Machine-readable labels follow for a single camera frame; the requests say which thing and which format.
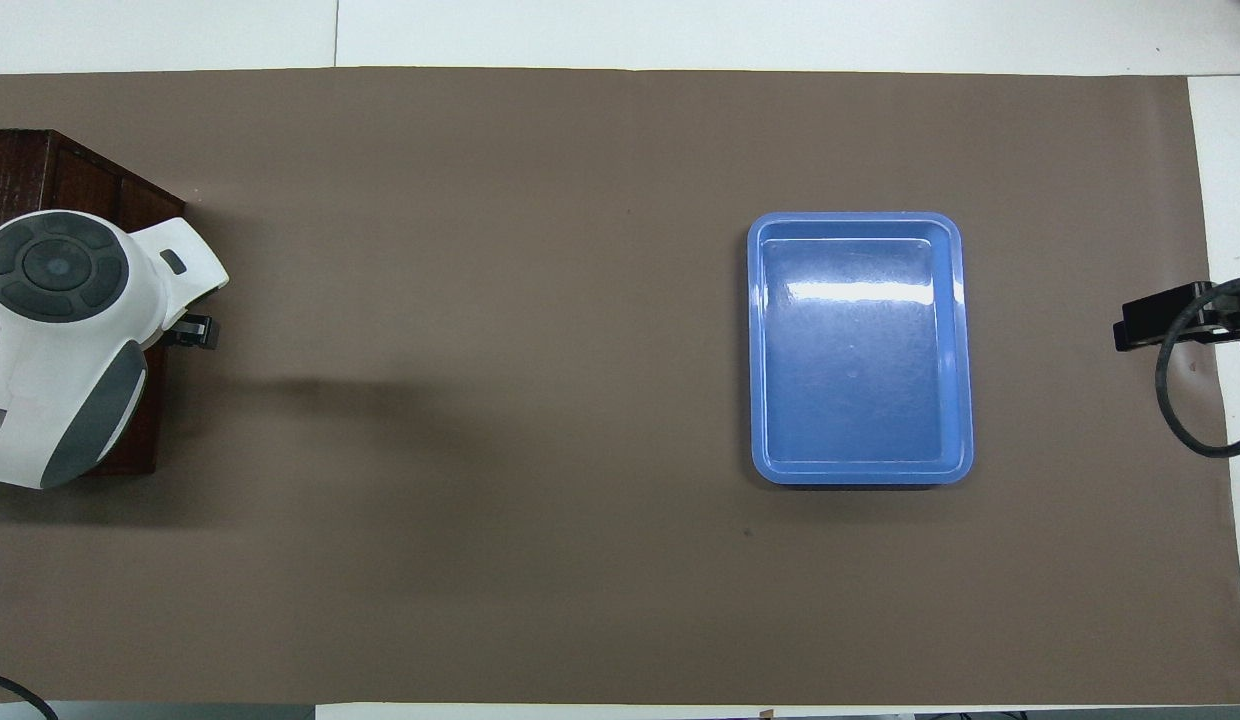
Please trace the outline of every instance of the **black bracket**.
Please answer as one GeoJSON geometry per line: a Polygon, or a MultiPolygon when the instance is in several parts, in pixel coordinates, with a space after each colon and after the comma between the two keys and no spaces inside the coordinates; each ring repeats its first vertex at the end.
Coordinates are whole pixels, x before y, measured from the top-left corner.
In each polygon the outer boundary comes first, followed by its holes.
{"type": "MultiPolygon", "coordinates": [[[[1114,347],[1126,352],[1161,345],[1176,316],[1215,283],[1182,284],[1122,306],[1122,322],[1114,323],[1114,347]]],[[[1178,341],[1202,343],[1240,341],[1240,295],[1221,295],[1199,310],[1178,341]]]]}
{"type": "Polygon", "coordinates": [[[162,345],[216,349],[219,342],[219,323],[210,315],[186,314],[162,333],[162,345]]]}

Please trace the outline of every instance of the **dark wooden box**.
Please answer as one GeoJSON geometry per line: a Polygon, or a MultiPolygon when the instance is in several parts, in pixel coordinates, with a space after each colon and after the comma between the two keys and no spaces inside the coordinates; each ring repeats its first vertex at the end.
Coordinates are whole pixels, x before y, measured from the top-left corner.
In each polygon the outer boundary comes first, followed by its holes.
{"type": "MultiPolygon", "coordinates": [[[[135,232],[180,217],[185,202],[61,133],[0,129],[0,224],[36,209],[81,209],[135,232]]],[[[153,473],[166,347],[150,347],[145,361],[149,377],[131,424],[88,475],[153,473]]]]}

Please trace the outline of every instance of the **brown table surface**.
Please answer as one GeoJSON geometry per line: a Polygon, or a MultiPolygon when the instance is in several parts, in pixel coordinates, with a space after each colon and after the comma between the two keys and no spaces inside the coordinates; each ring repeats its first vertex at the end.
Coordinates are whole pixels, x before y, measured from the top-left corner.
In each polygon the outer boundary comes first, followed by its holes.
{"type": "MultiPolygon", "coordinates": [[[[232,276],[159,471],[0,487],[0,670],[176,701],[1240,701],[1228,466],[1122,301],[1207,276],[1183,78],[0,77],[232,276]],[[744,233],[939,209],[976,465],[748,460],[744,233]]],[[[1223,434],[1213,354],[1174,368],[1223,434]]]]}

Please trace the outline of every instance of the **curved black cable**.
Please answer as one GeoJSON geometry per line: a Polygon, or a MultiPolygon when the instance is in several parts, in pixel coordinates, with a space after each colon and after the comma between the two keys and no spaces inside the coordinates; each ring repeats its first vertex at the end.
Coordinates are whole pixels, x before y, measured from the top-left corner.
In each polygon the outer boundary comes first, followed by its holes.
{"type": "Polygon", "coordinates": [[[1207,445],[1200,439],[1193,437],[1192,432],[1184,429],[1184,424],[1176,415],[1176,410],[1172,406],[1172,398],[1167,389],[1167,366],[1171,363],[1172,351],[1179,341],[1179,336],[1193,322],[1193,316],[1197,315],[1197,311],[1223,295],[1240,295],[1240,278],[1218,284],[1218,286],[1203,292],[1184,306],[1180,314],[1176,316],[1176,322],[1168,328],[1167,337],[1163,338],[1163,346],[1158,351],[1158,364],[1154,367],[1154,392],[1158,393],[1158,409],[1163,413],[1167,426],[1193,452],[1205,455],[1207,457],[1236,457],[1240,455],[1240,441],[1230,442],[1229,445],[1207,445]]]}
{"type": "Polygon", "coordinates": [[[26,688],[25,685],[21,685],[20,683],[16,683],[16,680],[12,680],[11,678],[2,678],[2,675],[0,675],[0,688],[2,688],[5,691],[11,691],[12,694],[17,694],[17,696],[20,696],[20,700],[26,701],[29,703],[29,705],[37,708],[38,711],[43,714],[45,719],[60,720],[60,716],[56,715],[56,711],[52,710],[52,706],[47,705],[47,701],[43,700],[43,698],[40,698],[38,693],[31,691],[31,689],[26,688]]]}

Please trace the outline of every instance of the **blue plastic tray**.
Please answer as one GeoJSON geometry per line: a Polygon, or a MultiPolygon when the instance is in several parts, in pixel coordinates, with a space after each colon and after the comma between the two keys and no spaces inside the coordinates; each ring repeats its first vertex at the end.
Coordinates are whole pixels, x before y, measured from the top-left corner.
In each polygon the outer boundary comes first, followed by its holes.
{"type": "Polygon", "coordinates": [[[748,255],[758,471],[794,486],[962,478],[975,446],[957,226],[771,213],[748,255]]]}

